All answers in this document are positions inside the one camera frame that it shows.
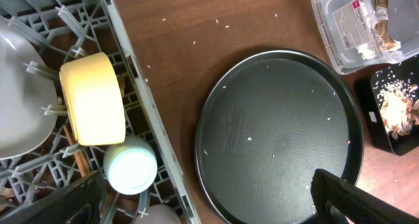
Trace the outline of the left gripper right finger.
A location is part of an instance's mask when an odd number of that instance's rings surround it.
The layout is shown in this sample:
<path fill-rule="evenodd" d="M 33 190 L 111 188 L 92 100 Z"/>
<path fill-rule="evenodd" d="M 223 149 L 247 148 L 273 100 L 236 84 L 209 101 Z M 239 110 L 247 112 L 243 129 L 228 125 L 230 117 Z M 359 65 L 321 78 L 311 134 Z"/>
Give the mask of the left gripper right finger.
<path fill-rule="evenodd" d="M 417 223 L 418 218 L 405 213 L 357 188 L 332 173 L 317 169 L 311 195 L 320 223 Z"/>

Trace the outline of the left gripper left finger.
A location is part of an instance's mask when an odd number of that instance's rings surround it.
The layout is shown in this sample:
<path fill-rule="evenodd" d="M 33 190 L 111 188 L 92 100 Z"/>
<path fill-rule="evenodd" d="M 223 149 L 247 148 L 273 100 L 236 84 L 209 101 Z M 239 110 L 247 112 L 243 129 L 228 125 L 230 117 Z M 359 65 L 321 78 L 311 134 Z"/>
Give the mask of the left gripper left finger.
<path fill-rule="evenodd" d="M 5 224 L 100 223 L 106 185 L 93 171 L 72 184 L 1 218 Z"/>

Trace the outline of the blue plastic cup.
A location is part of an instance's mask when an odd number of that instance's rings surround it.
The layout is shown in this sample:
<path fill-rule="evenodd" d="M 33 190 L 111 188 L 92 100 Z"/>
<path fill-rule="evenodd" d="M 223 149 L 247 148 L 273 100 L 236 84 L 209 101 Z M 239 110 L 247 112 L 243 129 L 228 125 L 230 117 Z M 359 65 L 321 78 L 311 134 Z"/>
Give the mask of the blue plastic cup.
<path fill-rule="evenodd" d="M 153 148 L 146 140 L 139 136 L 126 136 L 123 143 L 107 148 L 103 170 L 115 191 L 136 195 L 152 185 L 158 163 Z"/>

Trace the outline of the pink plastic cup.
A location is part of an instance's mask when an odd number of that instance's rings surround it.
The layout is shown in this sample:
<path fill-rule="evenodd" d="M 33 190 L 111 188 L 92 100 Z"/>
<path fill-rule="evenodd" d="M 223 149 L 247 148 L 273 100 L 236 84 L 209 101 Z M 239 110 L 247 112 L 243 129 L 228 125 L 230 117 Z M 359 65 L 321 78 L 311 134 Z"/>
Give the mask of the pink plastic cup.
<path fill-rule="evenodd" d="M 181 224 L 180 218 L 167 205 L 150 206 L 144 214 L 139 214 L 134 224 Z"/>

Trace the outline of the grey round plate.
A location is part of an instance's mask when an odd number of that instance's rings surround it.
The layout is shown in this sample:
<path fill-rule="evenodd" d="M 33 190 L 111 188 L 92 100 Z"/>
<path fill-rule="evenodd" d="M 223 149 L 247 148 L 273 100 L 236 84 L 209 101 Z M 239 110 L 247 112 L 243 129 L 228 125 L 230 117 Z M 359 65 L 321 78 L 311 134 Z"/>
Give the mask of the grey round plate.
<path fill-rule="evenodd" d="M 57 117 L 44 107 L 57 102 L 53 81 L 26 71 L 27 64 L 43 64 L 25 38 L 1 28 L 1 158 L 11 159 L 40 146 L 55 127 Z"/>

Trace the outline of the yellow bowl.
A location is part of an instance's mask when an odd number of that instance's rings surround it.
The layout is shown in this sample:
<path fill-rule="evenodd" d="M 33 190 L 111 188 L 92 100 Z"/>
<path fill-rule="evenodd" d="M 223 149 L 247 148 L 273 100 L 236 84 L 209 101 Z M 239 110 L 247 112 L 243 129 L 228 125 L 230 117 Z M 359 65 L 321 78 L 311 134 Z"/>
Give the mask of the yellow bowl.
<path fill-rule="evenodd" d="M 103 52 L 61 66 L 60 83 L 76 141 L 83 146 L 119 144 L 126 126 L 113 66 Z"/>

